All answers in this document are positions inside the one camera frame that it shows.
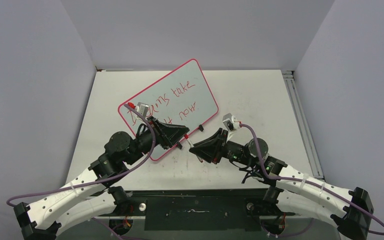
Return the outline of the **white marker pen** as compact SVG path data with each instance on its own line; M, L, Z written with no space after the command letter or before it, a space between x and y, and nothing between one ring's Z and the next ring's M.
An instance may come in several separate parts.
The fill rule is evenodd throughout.
M203 160L202 160L202 159L201 159L195 152L193 152L195 146L194 146L194 144L192 143L192 141L191 141L189 138L187 138L186 141L187 141L187 143L189 144L189 152L192 153L192 154L194 154L195 157L198 159L198 161L199 161L200 163L203 163Z

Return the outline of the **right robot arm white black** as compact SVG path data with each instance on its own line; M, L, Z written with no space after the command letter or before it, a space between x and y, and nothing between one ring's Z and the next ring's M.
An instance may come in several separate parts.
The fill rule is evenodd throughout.
M210 164L226 159L244 165L248 177L269 186L262 201L269 214L295 213L328 223L351 240L367 239L374 208L365 189L342 188L301 172L271 156L268 144L250 132L252 139L242 145L230 140L230 131L219 128L189 152Z

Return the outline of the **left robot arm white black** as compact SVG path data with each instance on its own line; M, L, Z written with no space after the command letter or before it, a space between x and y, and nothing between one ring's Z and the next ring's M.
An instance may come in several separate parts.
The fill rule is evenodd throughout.
M21 202L13 210L25 240L54 240L69 228L100 215L124 215L129 197L114 184L131 172L143 156L150 157L154 147L168 150L189 132L184 125L163 123L150 116L145 130L132 138L127 132L114 133L104 145L104 153L75 179L44 198Z

